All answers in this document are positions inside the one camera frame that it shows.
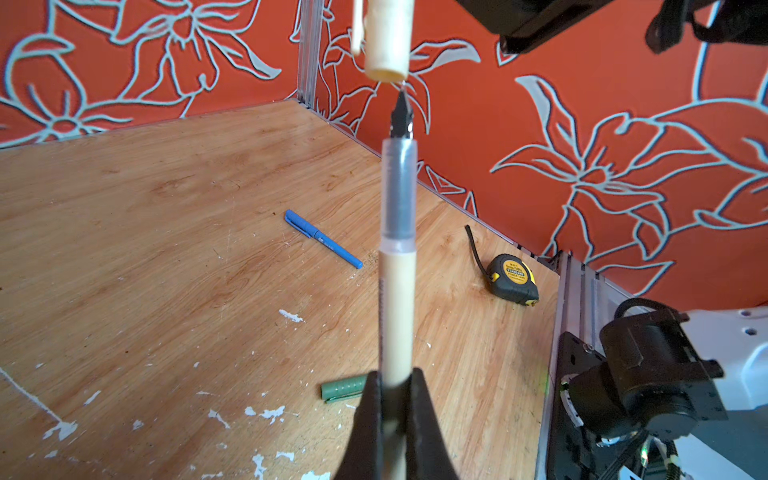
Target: wood grain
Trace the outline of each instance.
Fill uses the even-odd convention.
[[[0,472],[250,478],[257,454],[268,479],[336,470],[354,410],[319,385],[377,364],[374,155],[283,102],[4,151],[0,172]],[[532,478],[557,276],[528,262],[541,302],[500,300],[463,226],[486,263],[520,253],[423,187],[418,210],[415,365],[449,454],[465,479]],[[43,439],[57,420],[30,396],[76,431]]]

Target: yellow circular label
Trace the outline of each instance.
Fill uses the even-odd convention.
[[[528,282],[528,272],[525,271],[525,267],[514,260],[504,262],[504,273],[518,285],[525,285]]]

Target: red floral backdrop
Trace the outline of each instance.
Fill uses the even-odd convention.
[[[297,0],[30,0],[0,18],[0,147],[296,90]]]
[[[453,0],[416,2],[419,177],[631,293],[685,310],[764,303],[768,48],[689,30],[654,55],[644,33],[660,4],[616,0],[515,56]],[[378,151],[396,90],[349,53],[351,12],[325,0],[314,108]]]

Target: blue pen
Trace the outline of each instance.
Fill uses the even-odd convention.
[[[296,215],[296,212],[293,210],[288,210],[286,212],[285,218],[286,222],[290,223],[291,227],[297,229],[304,235],[307,235],[309,238],[314,238],[318,242],[330,248],[332,252],[334,252],[339,257],[342,257],[344,260],[350,262],[355,266],[355,268],[362,268],[362,262],[360,260],[357,260],[354,255],[344,250],[339,246],[338,243],[328,238],[328,236],[318,230],[317,227],[313,226],[310,222]]]

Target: tape measure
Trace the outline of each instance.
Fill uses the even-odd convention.
[[[538,288],[536,288],[533,272],[528,266],[516,256],[502,253],[488,264],[488,268],[483,268],[475,247],[472,229],[469,225],[465,225],[464,228],[467,230],[472,254],[475,255],[480,273],[488,281],[491,293],[510,302],[534,306],[538,302]]]

